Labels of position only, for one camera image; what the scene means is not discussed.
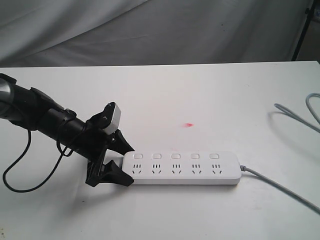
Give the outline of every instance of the white power strip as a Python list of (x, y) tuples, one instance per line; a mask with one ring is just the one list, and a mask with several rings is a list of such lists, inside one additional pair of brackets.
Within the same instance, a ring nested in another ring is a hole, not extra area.
[(236, 185), (242, 176), (237, 156), (227, 151), (131, 151), (122, 170), (136, 185)]

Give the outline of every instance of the power strip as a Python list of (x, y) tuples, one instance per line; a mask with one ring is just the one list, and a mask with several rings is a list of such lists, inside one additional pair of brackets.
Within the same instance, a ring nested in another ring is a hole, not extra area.
[(136, 185), (236, 185), (242, 176), (237, 156), (227, 151), (131, 151), (122, 170)]

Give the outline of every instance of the red laser dot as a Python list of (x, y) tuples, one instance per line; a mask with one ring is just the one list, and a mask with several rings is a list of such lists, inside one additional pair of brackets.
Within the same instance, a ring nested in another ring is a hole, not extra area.
[(193, 127), (193, 123), (185, 123), (183, 126), (185, 127), (185, 128), (190, 128), (190, 127)]

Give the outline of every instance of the power cord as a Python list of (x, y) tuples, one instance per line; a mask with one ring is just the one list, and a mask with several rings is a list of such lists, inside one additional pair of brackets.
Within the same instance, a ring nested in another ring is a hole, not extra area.
[[(51, 170), (51, 172), (49, 173), (49, 175), (40, 183), (38, 184), (37, 186), (35, 187), (32, 187), (32, 188), (29, 188), (29, 189), (24, 189), (24, 190), (19, 190), (19, 189), (15, 189), (13, 188), (12, 186), (9, 185), (9, 183), (7, 182), (7, 173), (26, 155), (26, 153), (28, 152), (29, 148), (30, 148), (30, 145), (31, 145), (31, 128), (30, 128), (30, 125), (29, 125), (29, 122), (27, 121), (27, 118), (26, 116), (23, 114), (23, 112), (17, 107), (15, 106), (14, 104), (12, 104), (11, 102), (8, 102), (8, 101), (4, 101), (4, 100), (0, 100), (0, 102), (2, 103), (5, 103), (5, 104), (8, 104), (10, 105), (11, 107), (15, 108), (19, 114), (22, 116), (22, 120), (23, 122), (25, 123), (26, 125), (26, 130), (28, 132), (28, 142), (26, 144), (26, 147), (25, 149), (23, 150), (22, 154), (3, 172), (2, 174), (2, 180), (3, 180), (3, 183), (4, 185), (10, 189), (11, 191), (15, 192), (15, 193), (29, 193), (29, 192), (32, 192), (34, 190), (37, 190), (38, 188), (40, 188), (42, 185), (44, 185), (51, 177), (52, 175), (55, 173), (56, 169), (58, 168), (61, 160), (63, 157), (70, 157), (71, 154), (73, 153), (73, 150), (71, 150), (68, 154), (65, 154), (65, 152), (67, 151), (67, 149), (84, 133), (86, 132), (86, 127), (87, 127), (87, 123), (84, 125), (84, 127), (82, 128), (82, 131), (76, 135), (71, 141), (70, 143), (63, 149), (61, 150), (61, 146), (60, 146), (60, 141), (59, 141), (59, 138), (57, 138), (57, 141), (56, 141), (56, 145), (58, 147), (58, 150), (60, 152), (60, 156), (56, 162), (56, 164), (54, 165), (53, 169)], [(66, 124), (66, 121), (62, 122), (62, 124), (58, 127), (59, 131), (64, 127), (64, 125)]]
[[(309, 109), (310, 113), (312, 114), (312, 116), (314, 117), (314, 119), (320, 124), (320, 118), (319, 116), (316, 114), (315, 110), (312, 108), (311, 104), (310, 104), (310, 98), (320, 98), (320, 93), (311, 93), (309, 94), (306, 99), (305, 99), (305, 104), (307, 106), (307, 108)], [(317, 131), (318, 133), (320, 133), (320, 128), (316, 127), (314, 125), (312, 125), (311, 123), (307, 122), (306, 120), (304, 120), (302, 117), (300, 117), (299, 115), (297, 115), (296, 113), (294, 113), (293, 111), (291, 111), (289, 108), (275, 103), (274, 106), (279, 109), (280, 111), (282, 111), (285, 115), (299, 121), (300, 123), (308, 126), (309, 128)], [(313, 203), (311, 203), (310, 201), (306, 200), (305, 198), (303, 198), (302, 196), (299, 196), (298, 194), (294, 193), (293, 191), (289, 190), (288, 188), (280, 185), (279, 183), (271, 180), (270, 178), (267, 178), (266, 176), (263, 176), (262, 174), (256, 172), (255, 170), (252, 170), (246, 166), (241, 165), (240, 166), (241, 171), (242, 172), (249, 172), (251, 174), (256, 175), (258, 178), (260, 178), (261, 180), (263, 180), (264, 182), (274, 186), (275, 188), (279, 189), (280, 191), (284, 192), (285, 194), (288, 194), (289, 196), (291, 196), (292, 198), (296, 199), (297, 201), (299, 201), (300, 203), (302, 203), (303, 205), (307, 206), (308, 208), (310, 208), (311, 210), (315, 211), (317, 214), (320, 215), (320, 207), (314, 205)]]

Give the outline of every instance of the white table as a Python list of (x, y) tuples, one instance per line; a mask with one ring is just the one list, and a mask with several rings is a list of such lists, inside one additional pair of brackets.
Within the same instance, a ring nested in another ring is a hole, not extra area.
[[(320, 92), (317, 62), (172, 66), (2, 68), (86, 120), (115, 101), (120, 129), (136, 149), (218, 150), (320, 205), (320, 135), (275, 113), (283, 104), (315, 123), (305, 97)], [(320, 112), (320, 101), (312, 99)], [(192, 123), (185, 128), (183, 124)], [(20, 154), (27, 132), (0, 120), (0, 170)], [(27, 156), (8, 174), (30, 188), (49, 173), (55, 142), (33, 132)], [(85, 184), (86, 160), (65, 158), (31, 193), (0, 183), (0, 240), (319, 239), (320, 217), (244, 174), (230, 186)]]

